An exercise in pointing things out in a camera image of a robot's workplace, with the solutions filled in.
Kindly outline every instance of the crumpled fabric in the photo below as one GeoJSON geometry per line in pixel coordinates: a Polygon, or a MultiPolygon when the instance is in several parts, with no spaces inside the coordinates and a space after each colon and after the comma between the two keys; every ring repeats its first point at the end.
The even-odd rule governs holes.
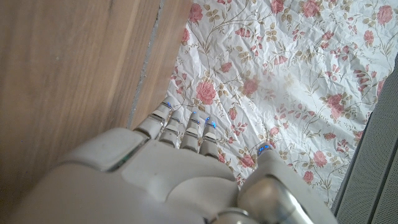
{"type": "Polygon", "coordinates": [[[201,126],[217,117],[218,157],[239,185],[269,142],[330,207],[394,68],[397,8],[392,0],[195,0],[167,94],[182,123],[192,111],[201,126]]]}

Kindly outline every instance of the pink rose print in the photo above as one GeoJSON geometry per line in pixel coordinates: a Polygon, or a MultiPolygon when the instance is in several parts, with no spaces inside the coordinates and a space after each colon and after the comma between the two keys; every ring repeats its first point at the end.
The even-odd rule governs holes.
{"type": "Polygon", "coordinates": [[[379,12],[377,13],[377,20],[380,25],[384,25],[392,19],[392,9],[391,6],[381,6],[379,12]]]}
{"type": "Polygon", "coordinates": [[[331,115],[334,119],[338,119],[341,116],[341,112],[343,112],[344,106],[337,104],[331,108],[331,115]]]}
{"type": "Polygon", "coordinates": [[[245,178],[242,178],[242,177],[241,177],[241,174],[238,174],[238,175],[235,177],[235,179],[236,179],[236,182],[238,183],[239,186],[240,186],[241,184],[243,184],[243,183],[246,181],[245,178]]]}
{"type": "Polygon", "coordinates": [[[233,131],[233,133],[235,133],[237,136],[239,136],[241,134],[241,132],[244,132],[244,128],[247,126],[247,123],[242,124],[242,122],[238,123],[238,127],[235,127],[235,125],[231,125],[231,129],[233,131]]]}
{"type": "Polygon", "coordinates": [[[353,131],[353,134],[355,136],[355,138],[354,138],[355,145],[358,145],[359,141],[362,138],[363,131],[353,131]]]}
{"type": "Polygon", "coordinates": [[[246,30],[245,28],[240,28],[237,31],[235,31],[235,34],[240,35],[241,37],[250,37],[250,31],[246,30]]]}
{"type": "Polygon", "coordinates": [[[224,153],[218,153],[218,160],[222,163],[225,163],[225,155],[224,153]]]}
{"type": "Polygon", "coordinates": [[[184,30],[184,35],[182,35],[182,41],[187,42],[189,40],[189,31],[187,28],[184,30]]]}
{"type": "Polygon", "coordinates": [[[358,91],[362,92],[366,87],[368,87],[368,85],[361,85],[358,87],[358,91]]]}
{"type": "Polygon", "coordinates": [[[303,5],[304,16],[305,17],[313,17],[317,13],[319,13],[319,5],[315,2],[315,0],[308,0],[303,5]]]}
{"type": "Polygon", "coordinates": [[[330,40],[334,36],[334,34],[334,32],[328,31],[322,36],[322,40],[330,40]]]}
{"type": "Polygon", "coordinates": [[[380,92],[381,92],[381,90],[383,89],[384,81],[385,81],[385,80],[379,81],[379,84],[377,85],[377,96],[380,95],[380,92]]]}
{"type": "Polygon", "coordinates": [[[203,17],[203,14],[201,13],[201,7],[197,3],[193,3],[191,7],[191,11],[189,13],[189,20],[191,22],[198,22],[201,20],[203,17]]]}
{"type": "Polygon", "coordinates": [[[328,161],[326,160],[326,156],[323,154],[323,152],[319,150],[313,153],[313,160],[318,167],[323,167],[324,165],[326,165],[326,163],[328,163],[328,161]]]}
{"type": "Polygon", "coordinates": [[[247,168],[247,167],[254,167],[254,161],[253,161],[253,158],[252,158],[250,155],[245,155],[245,156],[241,159],[241,162],[242,162],[242,166],[243,166],[244,168],[247,168]]]}
{"type": "Polygon", "coordinates": [[[341,97],[342,97],[341,94],[336,94],[336,95],[330,96],[328,98],[328,106],[333,107],[333,105],[340,103],[341,97]]]}
{"type": "Polygon", "coordinates": [[[306,171],[303,179],[307,184],[311,184],[311,181],[313,180],[313,173],[311,171],[306,171]]]}
{"type": "Polygon", "coordinates": [[[281,65],[287,61],[287,57],[279,56],[279,58],[275,58],[274,65],[281,65]]]}
{"type": "Polygon", "coordinates": [[[250,96],[252,95],[259,87],[259,80],[257,78],[247,78],[243,84],[243,91],[244,95],[250,96]]]}
{"type": "Polygon", "coordinates": [[[325,49],[328,48],[328,47],[329,47],[329,43],[328,43],[328,42],[324,42],[324,43],[321,44],[321,48],[322,48],[323,50],[325,50],[325,49]]]}
{"type": "Polygon", "coordinates": [[[218,3],[225,4],[224,0],[217,0],[218,3]]]}
{"type": "Polygon", "coordinates": [[[279,133],[279,128],[278,127],[273,127],[273,128],[271,128],[271,130],[269,131],[269,134],[271,135],[271,136],[274,136],[274,135],[276,135],[276,134],[278,134],[279,133]]]}
{"type": "Polygon", "coordinates": [[[336,135],[335,134],[333,134],[333,133],[326,133],[326,134],[323,134],[323,137],[326,139],[326,140],[331,140],[331,139],[334,139],[335,137],[336,137],[336,135]]]}
{"type": "Polygon", "coordinates": [[[178,90],[176,90],[176,92],[178,93],[178,94],[181,94],[182,93],[182,86],[180,87],[180,88],[178,88],[178,90]]]}
{"type": "Polygon", "coordinates": [[[345,139],[341,140],[340,142],[337,143],[337,149],[336,151],[344,153],[343,148],[345,149],[346,152],[348,152],[349,148],[347,146],[348,141],[345,139]]]}
{"type": "Polygon", "coordinates": [[[274,147],[274,149],[276,149],[275,143],[274,143],[274,141],[273,141],[272,139],[269,140],[269,144],[270,144],[272,147],[274,147]]]}
{"type": "Polygon", "coordinates": [[[277,14],[278,12],[282,12],[283,10],[284,10],[283,0],[272,0],[272,2],[271,2],[272,13],[277,14]]]}
{"type": "Polygon", "coordinates": [[[232,66],[232,63],[231,63],[231,62],[224,63],[224,64],[221,65],[220,70],[221,70],[223,73],[229,72],[229,70],[231,69],[231,66],[232,66]]]}
{"type": "Polygon", "coordinates": [[[368,78],[361,78],[360,80],[359,80],[359,83],[360,84],[362,84],[362,83],[366,83],[367,81],[369,81],[370,79],[368,79],[368,78]]]}
{"type": "Polygon", "coordinates": [[[236,115],[238,114],[238,112],[236,111],[235,107],[232,107],[231,109],[229,109],[228,114],[229,114],[229,116],[231,117],[232,120],[235,120],[236,115]]]}
{"type": "Polygon", "coordinates": [[[216,96],[216,90],[210,82],[199,83],[197,86],[197,98],[203,102],[204,105],[213,104],[213,99],[216,96]]]}
{"type": "Polygon", "coordinates": [[[363,37],[368,45],[373,44],[374,37],[372,31],[370,30],[365,31],[365,35],[363,37]]]}
{"type": "Polygon", "coordinates": [[[346,54],[349,53],[349,50],[348,50],[348,46],[347,46],[347,45],[343,47],[343,51],[344,51],[346,54]]]}

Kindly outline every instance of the robot finger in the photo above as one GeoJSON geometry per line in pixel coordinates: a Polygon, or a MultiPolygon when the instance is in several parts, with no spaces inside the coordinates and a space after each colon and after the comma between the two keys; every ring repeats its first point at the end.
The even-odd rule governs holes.
{"type": "Polygon", "coordinates": [[[177,146],[178,138],[178,127],[180,126],[181,113],[179,111],[174,111],[160,135],[159,141],[166,144],[170,144],[172,147],[177,146]]]}
{"type": "Polygon", "coordinates": [[[169,117],[173,104],[174,99],[171,96],[166,97],[156,110],[139,124],[134,131],[140,131],[151,139],[155,139],[159,135],[165,120],[169,117]]]}
{"type": "Polygon", "coordinates": [[[192,112],[181,141],[180,149],[189,149],[198,153],[198,128],[199,115],[196,112],[192,112]]]}
{"type": "Polygon", "coordinates": [[[203,131],[203,142],[200,146],[200,154],[210,156],[218,160],[217,138],[216,138],[216,119],[210,116],[206,119],[203,131]]]}

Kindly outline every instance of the wooden panel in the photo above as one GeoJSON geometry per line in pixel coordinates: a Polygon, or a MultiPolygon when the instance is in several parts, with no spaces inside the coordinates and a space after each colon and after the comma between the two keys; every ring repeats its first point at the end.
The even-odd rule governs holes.
{"type": "Polygon", "coordinates": [[[160,15],[159,29],[153,46],[154,54],[150,55],[146,71],[147,77],[142,87],[144,92],[141,93],[141,96],[145,95],[145,97],[138,99],[137,108],[132,117],[131,129],[145,119],[164,99],[169,86],[183,30],[192,5],[192,2],[187,0],[174,0],[173,2],[174,4],[165,4],[160,15]],[[180,17],[170,16],[176,14],[179,14],[180,17]],[[172,24],[174,29],[167,29],[166,24],[172,24]]]}
{"type": "Polygon", "coordinates": [[[126,126],[159,5],[1,1],[1,221],[60,155],[126,126]]]}

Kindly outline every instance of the gray panel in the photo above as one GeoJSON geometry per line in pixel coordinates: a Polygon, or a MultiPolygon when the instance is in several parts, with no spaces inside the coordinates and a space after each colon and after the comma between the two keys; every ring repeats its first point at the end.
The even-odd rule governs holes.
{"type": "Polygon", "coordinates": [[[367,223],[373,217],[395,156],[398,137],[397,86],[398,73],[395,70],[386,80],[369,120],[357,158],[353,161],[352,173],[346,178],[346,188],[339,194],[342,198],[336,198],[336,202],[341,199],[340,206],[334,207],[339,223],[367,223]]]}
{"type": "Polygon", "coordinates": [[[398,156],[396,154],[389,176],[380,196],[372,223],[398,223],[398,156]]]}

